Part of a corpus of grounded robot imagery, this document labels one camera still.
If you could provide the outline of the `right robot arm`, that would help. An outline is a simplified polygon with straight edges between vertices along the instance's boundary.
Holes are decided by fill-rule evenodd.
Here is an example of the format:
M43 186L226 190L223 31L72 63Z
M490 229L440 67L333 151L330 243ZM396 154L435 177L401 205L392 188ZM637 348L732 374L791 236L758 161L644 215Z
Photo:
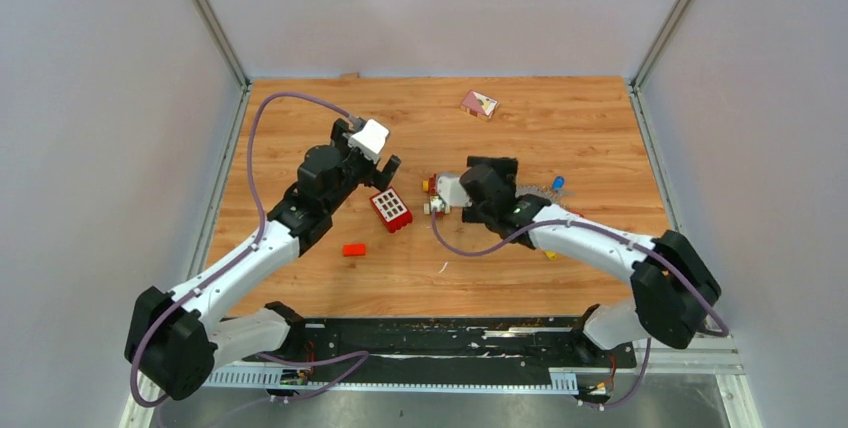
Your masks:
M711 335L728 335L715 311L722 289L693 244L682 233L660 236L614 229L571 212L545 195L519 193L513 158L474 157L459 176L441 175L439 194L478 223L515 243L553 252L605 272L631 288L629 299L588 309L571 338L571 351L584 365L596 365L624 343L653 338L685 349L706 322Z

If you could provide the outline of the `blue key tag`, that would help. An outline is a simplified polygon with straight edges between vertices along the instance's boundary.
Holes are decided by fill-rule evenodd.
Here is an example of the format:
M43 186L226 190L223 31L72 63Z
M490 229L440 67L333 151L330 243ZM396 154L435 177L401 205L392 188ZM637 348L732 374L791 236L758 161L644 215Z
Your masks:
M556 176L554 181L551 184L551 189L553 191L562 190L565 186L565 178L563 176Z

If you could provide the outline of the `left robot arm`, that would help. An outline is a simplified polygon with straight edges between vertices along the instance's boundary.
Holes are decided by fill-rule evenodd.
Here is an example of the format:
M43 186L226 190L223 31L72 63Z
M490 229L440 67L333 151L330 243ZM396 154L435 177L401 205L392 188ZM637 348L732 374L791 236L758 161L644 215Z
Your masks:
M144 375L174 400L198 390L218 368L263 352L298 359L306 334L296 314L274 302L227 318L230 309L276 270L297 260L331 228L334 213L359 187L388 188L400 160L378 165L390 136L374 119L337 120L331 139L310 148L296 181L258 228L211 268L174 288L145 290L136 300L125 346L131 391L142 398Z

